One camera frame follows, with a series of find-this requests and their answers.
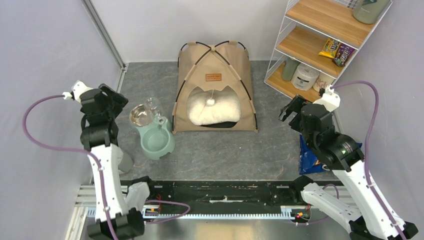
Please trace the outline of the stainless steel bowl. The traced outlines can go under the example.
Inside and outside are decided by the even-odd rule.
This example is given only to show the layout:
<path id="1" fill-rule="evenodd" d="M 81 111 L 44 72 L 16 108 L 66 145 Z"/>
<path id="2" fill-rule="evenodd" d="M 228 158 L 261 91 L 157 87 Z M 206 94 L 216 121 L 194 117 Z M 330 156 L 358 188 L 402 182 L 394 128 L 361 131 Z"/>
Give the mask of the stainless steel bowl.
<path id="1" fill-rule="evenodd" d="M 135 127 L 144 127 L 149 125 L 153 119 L 146 107 L 143 104 L 139 104 L 131 110 L 129 121 Z"/>

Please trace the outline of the clear plastic bottle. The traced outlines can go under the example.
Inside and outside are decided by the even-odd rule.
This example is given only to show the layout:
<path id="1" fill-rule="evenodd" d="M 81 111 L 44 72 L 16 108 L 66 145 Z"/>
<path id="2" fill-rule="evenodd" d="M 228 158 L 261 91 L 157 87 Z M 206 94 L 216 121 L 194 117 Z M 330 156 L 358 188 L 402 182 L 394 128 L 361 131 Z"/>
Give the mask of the clear plastic bottle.
<path id="1" fill-rule="evenodd" d="M 144 101 L 144 106 L 149 112 L 153 122 L 161 126 L 166 122 L 166 117 L 163 114 L 161 104 L 156 97 L 148 97 Z"/>

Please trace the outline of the mint green pet bowl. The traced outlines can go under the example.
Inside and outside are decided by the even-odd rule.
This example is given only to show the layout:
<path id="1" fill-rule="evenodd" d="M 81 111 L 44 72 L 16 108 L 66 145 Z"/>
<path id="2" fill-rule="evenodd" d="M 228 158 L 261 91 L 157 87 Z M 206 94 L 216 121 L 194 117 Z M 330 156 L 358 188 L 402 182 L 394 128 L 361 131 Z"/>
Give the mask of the mint green pet bowl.
<path id="1" fill-rule="evenodd" d="M 176 142 L 167 118 L 163 125 L 152 121 L 143 127 L 131 126 L 138 132 L 141 150 L 148 159 L 159 160 L 174 150 Z"/>

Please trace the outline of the white fluffy pillow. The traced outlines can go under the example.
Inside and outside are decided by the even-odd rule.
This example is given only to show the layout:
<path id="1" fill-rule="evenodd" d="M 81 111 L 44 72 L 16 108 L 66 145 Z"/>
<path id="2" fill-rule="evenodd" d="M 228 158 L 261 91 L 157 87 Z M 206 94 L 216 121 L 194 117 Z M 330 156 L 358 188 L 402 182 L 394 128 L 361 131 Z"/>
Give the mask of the white fluffy pillow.
<path id="1" fill-rule="evenodd" d="M 213 106 L 207 106 L 206 100 L 215 99 Z M 204 91 L 196 87 L 187 99 L 188 119 L 196 126 L 236 123 L 241 119 L 241 103 L 236 92 L 229 86 L 223 90 Z"/>

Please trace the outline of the tan fabric pet tent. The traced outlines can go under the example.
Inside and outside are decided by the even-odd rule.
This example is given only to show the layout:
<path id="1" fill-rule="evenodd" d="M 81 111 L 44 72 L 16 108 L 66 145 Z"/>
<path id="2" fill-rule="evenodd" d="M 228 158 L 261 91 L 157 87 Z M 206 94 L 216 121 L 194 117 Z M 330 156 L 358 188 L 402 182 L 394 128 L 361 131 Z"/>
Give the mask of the tan fabric pet tent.
<path id="1" fill-rule="evenodd" d="M 208 45 L 185 43 L 179 50 L 177 94 L 172 110 L 172 133 L 188 131 L 258 132 L 253 103 L 251 62 L 248 49 L 239 41 L 226 40 Z M 240 119 L 223 123 L 195 125 L 189 119 L 189 96 L 195 89 L 217 94 L 225 88 L 234 91 L 240 102 Z"/>

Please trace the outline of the long black tent pole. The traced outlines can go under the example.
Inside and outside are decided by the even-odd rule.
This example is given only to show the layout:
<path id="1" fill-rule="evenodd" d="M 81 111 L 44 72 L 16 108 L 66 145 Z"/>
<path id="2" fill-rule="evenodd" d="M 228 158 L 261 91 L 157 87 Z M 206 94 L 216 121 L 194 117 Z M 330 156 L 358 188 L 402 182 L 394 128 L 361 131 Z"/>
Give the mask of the long black tent pole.
<path id="1" fill-rule="evenodd" d="M 218 44 L 185 43 L 177 58 L 178 80 L 175 102 L 188 99 L 196 87 L 204 91 L 231 87 L 242 99 L 252 100 L 251 63 L 245 46 L 232 40 Z"/>

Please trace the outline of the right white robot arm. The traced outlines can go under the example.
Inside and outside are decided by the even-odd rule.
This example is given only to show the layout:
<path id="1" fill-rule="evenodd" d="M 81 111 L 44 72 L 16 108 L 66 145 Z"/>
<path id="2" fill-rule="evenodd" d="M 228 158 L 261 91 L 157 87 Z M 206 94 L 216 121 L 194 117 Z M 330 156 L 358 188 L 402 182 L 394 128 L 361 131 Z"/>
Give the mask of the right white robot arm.
<path id="1" fill-rule="evenodd" d="M 323 104 L 312 103 L 296 95 L 281 109 L 279 119 L 285 121 L 295 113 L 290 127 L 301 133 L 306 145 L 342 182 L 355 207 L 325 192 L 307 176 L 289 185 L 289 200 L 310 204 L 339 223 L 352 240 L 410 240 L 419 232 L 412 222 L 404 221 L 390 207 L 375 183 L 368 183 L 365 155 L 350 136 L 335 130 L 333 115 Z"/>

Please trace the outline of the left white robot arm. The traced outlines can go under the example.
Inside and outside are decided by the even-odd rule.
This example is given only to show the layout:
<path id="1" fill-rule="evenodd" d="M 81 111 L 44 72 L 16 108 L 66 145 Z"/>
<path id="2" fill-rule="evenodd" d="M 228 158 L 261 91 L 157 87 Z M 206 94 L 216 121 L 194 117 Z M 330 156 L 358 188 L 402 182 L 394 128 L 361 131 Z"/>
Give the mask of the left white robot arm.
<path id="1" fill-rule="evenodd" d="M 102 83 L 97 88 L 77 81 L 72 87 L 81 104 L 80 141 L 91 163 L 96 195 L 95 222 L 87 226 L 93 240 L 133 240 L 145 233 L 144 204 L 157 198 L 149 177 L 127 182 L 123 194 L 120 174 L 133 166 L 132 158 L 119 147 L 115 122 L 129 102 L 122 94 Z"/>

